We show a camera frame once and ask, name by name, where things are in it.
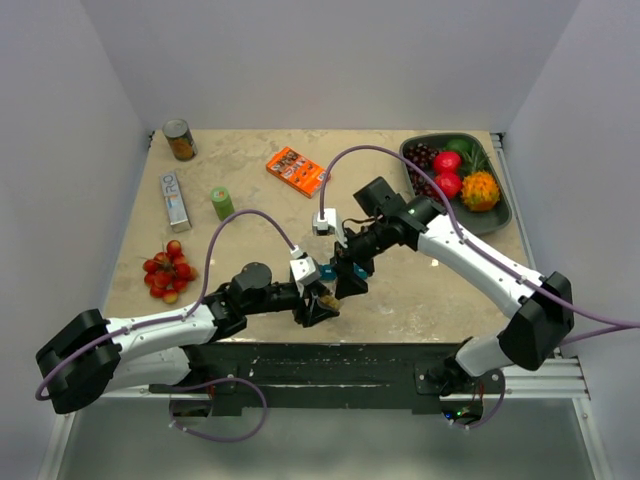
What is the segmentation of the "clear pill bottle yellow capsules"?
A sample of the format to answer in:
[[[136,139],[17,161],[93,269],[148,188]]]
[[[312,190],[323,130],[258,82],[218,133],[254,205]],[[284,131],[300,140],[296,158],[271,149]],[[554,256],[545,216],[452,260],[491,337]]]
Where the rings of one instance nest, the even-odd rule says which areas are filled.
[[[338,311],[340,309],[340,301],[334,296],[332,291],[326,287],[319,294],[319,301],[327,308]]]

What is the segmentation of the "teal weekly pill organizer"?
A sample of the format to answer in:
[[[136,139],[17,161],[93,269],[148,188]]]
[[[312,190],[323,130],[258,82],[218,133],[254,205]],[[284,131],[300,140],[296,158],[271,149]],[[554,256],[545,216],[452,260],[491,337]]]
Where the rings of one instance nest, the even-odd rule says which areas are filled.
[[[356,263],[349,264],[322,264],[320,266],[322,281],[337,281],[339,278],[357,278],[366,280],[368,273]]]

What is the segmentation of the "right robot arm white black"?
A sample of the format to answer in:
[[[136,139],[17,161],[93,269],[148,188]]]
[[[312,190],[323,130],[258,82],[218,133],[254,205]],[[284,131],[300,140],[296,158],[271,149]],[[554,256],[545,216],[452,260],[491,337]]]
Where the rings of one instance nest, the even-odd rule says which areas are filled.
[[[336,237],[331,265],[337,298],[367,293],[356,268],[373,274],[376,256],[407,246],[463,277],[507,318],[499,333],[474,337],[457,350],[445,369],[452,390],[469,392],[481,375],[506,366],[537,370],[573,329],[568,308],[572,286],[561,273],[545,276],[509,259],[463,229],[437,202],[423,196],[405,201],[381,177],[354,197],[373,220],[359,232],[344,228],[333,208],[324,208],[314,219],[318,232]]]

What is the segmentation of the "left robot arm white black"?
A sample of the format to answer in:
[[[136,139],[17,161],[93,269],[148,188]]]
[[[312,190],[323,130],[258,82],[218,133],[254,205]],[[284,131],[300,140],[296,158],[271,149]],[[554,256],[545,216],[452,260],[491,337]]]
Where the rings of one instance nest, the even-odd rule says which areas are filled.
[[[105,318],[97,309],[78,314],[36,354],[43,386],[36,397],[58,414],[81,410],[103,394],[164,384],[200,390],[207,368],[189,358],[192,346],[244,330],[250,315],[289,311],[297,324],[314,326],[339,314],[339,302],[317,266],[291,263],[290,279],[275,282],[268,266],[245,265],[198,304],[129,318]]]

